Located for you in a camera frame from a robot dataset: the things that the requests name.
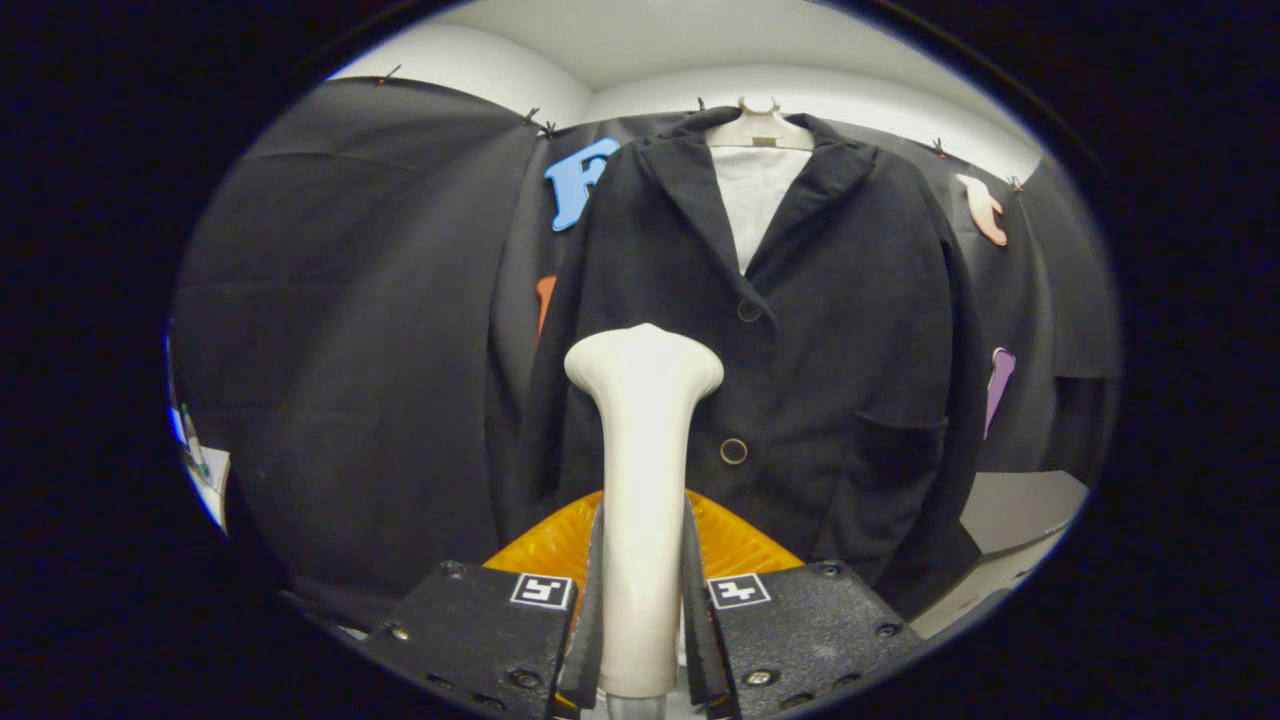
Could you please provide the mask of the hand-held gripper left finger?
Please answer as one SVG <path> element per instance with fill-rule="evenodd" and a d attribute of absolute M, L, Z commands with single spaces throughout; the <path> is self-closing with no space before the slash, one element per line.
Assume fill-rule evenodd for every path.
<path fill-rule="evenodd" d="M 503 719 L 596 706 L 602 495 L 553 512 L 483 564 L 445 561 L 365 641 L 420 687 Z"/>

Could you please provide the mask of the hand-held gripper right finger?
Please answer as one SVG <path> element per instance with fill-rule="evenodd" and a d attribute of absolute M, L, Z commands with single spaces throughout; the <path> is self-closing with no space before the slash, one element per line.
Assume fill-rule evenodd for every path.
<path fill-rule="evenodd" d="M 685 667 L 705 717 L 771 719 L 858 689 L 920 643 L 847 564 L 803 562 L 727 509 L 687 495 Z"/>

